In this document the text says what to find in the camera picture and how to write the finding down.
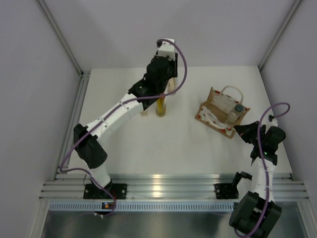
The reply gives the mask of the right aluminium frame post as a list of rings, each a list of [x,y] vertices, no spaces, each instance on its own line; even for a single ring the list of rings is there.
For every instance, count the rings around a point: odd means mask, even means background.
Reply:
[[[265,51],[260,63],[258,64],[259,72],[262,71],[266,63],[269,61],[271,55],[273,54],[275,48],[279,44],[280,40],[282,39],[283,35],[285,34],[286,30],[290,26],[293,18],[297,14],[298,10],[300,9],[301,5],[304,3],[304,0],[294,0],[290,9],[287,11],[286,16],[284,17],[282,23],[280,24],[278,31],[275,33],[272,41],[270,42],[268,48]]]

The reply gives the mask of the burlap watermelon canvas bag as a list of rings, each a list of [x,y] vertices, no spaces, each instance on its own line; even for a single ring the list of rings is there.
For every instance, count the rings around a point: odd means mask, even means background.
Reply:
[[[228,94],[225,94],[225,90],[229,88],[236,90],[240,94],[239,100]],[[235,86],[226,85],[220,91],[211,88],[207,99],[200,104],[198,112],[195,115],[195,119],[203,123],[204,125],[214,129],[225,137],[231,139],[236,132],[234,126],[240,125],[245,115],[251,109],[249,107],[246,107],[243,104],[243,101],[243,92]],[[234,125],[227,125],[226,119],[228,117],[228,114],[231,109],[237,104],[243,105],[245,109]]]

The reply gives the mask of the white cap amber bottle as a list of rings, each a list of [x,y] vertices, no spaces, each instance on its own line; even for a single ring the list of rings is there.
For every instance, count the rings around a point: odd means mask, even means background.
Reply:
[[[147,117],[147,116],[148,116],[148,113],[149,113],[149,109],[150,109],[150,108],[145,109],[144,111],[142,111],[142,112],[140,113],[140,115],[141,115],[142,117]]]
[[[169,96],[175,95],[177,87],[178,87],[178,78],[177,77],[171,78],[167,84],[167,94]]]

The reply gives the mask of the left aluminium side rail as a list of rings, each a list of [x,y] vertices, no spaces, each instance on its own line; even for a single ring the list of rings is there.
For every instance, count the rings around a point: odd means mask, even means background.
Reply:
[[[61,150],[57,159],[56,169],[52,176],[52,181],[55,180],[56,175],[59,173],[59,166],[61,162],[73,146],[73,128],[79,122],[90,75],[91,70],[85,70],[79,77],[79,81],[75,91],[75,96],[70,109],[70,115],[65,129],[64,138],[61,145]]]

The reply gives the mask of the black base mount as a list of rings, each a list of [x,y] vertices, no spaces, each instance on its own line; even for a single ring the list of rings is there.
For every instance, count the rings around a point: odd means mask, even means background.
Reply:
[[[237,199],[238,190],[231,183],[217,183],[214,185],[216,198],[218,200]]]
[[[127,194],[127,184],[125,183],[113,183],[107,188],[107,191],[115,199],[126,199]],[[95,184],[86,184],[83,194],[84,199],[111,199],[111,197],[104,192],[102,189],[98,188]]]

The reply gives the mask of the left aluminium frame post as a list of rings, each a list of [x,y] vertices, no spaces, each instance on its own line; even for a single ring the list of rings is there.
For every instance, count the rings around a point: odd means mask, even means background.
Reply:
[[[39,7],[40,11],[43,13],[45,19],[48,21],[52,31],[54,32],[55,36],[57,37],[61,47],[65,51],[66,55],[68,56],[70,62],[72,63],[73,67],[75,68],[78,75],[83,74],[83,70],[81,69],[78,61],[75,58],[75,55],[67,42],[63,32],[61,31],[57,21],[55,20],[52,12],[50,11],[47,3],[44,0],[35,0],[35,3]]]

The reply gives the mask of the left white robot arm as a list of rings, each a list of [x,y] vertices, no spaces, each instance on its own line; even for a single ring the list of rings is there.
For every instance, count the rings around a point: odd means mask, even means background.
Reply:
[[[95,193],[99,197],[109,197],[112,192],[111,178],[106,169],[107,153],[102,143],[163,95],[169,80],[177,77],[177,58],[178,54],[174,50],[157,50],[143,78],[114,107],[85,126],[75,126],[75,151],[88,166],[94,179]]]

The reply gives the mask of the aluminium front rail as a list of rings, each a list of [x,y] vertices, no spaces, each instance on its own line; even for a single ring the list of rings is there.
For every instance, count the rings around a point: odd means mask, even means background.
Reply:
[[[233,177],[233,174],[111,175],[113,183],[127,184],[129,201],[215,201],[215,184],[230,183]],[[58,174],[54,181],[43,184],[40,199],[82,200],[85,182],[89,179],[83,174]],[[305,201],[309,195],[302,181],[293,180],[290,174],[275,174],[273,197],[275,201]]]

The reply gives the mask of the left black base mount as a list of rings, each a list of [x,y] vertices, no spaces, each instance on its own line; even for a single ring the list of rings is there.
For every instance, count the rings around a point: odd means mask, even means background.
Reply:
[[[113,183],[107,188],[107,191],[115,199],[126,199],[127,194],[127,184],[125,183]],[[111,197],[104,192],[102,189],[98,188],[95,184],[86,184],[83,194],[84,199],[111,199]]]

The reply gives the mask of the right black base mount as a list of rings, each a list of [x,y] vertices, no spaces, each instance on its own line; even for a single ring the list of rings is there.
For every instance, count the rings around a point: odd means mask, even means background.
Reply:
[[[231,183],[217,183],[214,185],[216,198],[218,200],[237,199],[238,190]]]

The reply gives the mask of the aluminium frame post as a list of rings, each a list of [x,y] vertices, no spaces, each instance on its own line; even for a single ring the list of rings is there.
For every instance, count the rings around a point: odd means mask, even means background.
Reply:
[[[35,0],[35,3],[39,7],[40,11],[43,13],[45,19],[48,21],[52,31],[54,32],[55,36],[57,37],[61,47],[65,51],[66,55],[68,56],[70,62],[72,63],[73,67],[75,68],[78,75],[83,74],[83,70],[81,69],[78,61],[75,58],[75,55],[67,42],[63,32],[61,31],[57,21],[55,20],[52,12],[50,11],[47,3],[44,0]]]
[[[286,16],[284,17],[282,23],[280,24],[278,31],[275,33],[272,41],[270,42],[268,48],[265,51],[260,63],[258,64],[259,72],[262,71],[266,63],[269,61],[271,55],[273,54],[275,48],[279,44],[280,40],[282,39],[283,35],[285,34],[286,30],[290,26],[293,18],[297,14],[298,10],[300,9],[301,5],[304,3],[304,0],[294,0],[290,9],[287,11]]]

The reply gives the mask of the red cap yellow bottle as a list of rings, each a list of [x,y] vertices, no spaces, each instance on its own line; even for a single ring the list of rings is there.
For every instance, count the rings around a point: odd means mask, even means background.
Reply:
[[[158,117],[165,116],[166,113],[166,104],[165,104],[165,97],[160,97],[156,101],[156,115]]]

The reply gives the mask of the grey cap clear bottle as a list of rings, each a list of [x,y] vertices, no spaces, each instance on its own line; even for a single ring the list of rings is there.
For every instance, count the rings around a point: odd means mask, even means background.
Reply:
[[[236,121],[240,118],[244,111],[245,107],[241,104],[235,105],[228,114],[226,119],[227,125],[234,125]]]

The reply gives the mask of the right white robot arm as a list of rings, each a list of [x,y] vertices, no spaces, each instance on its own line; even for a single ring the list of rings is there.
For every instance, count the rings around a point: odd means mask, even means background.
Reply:
[[[286,133],[273,119],[264,125],[256,121],[248,125],[236,125],[236,132],[244,142],[252,144],[251,173],[236,173],[231,193],[239,202],[229,219],[229,224],[242,237],[266,238],[281,216],[281,207],[275,204],[272,180],[277,166],[279,144]]]

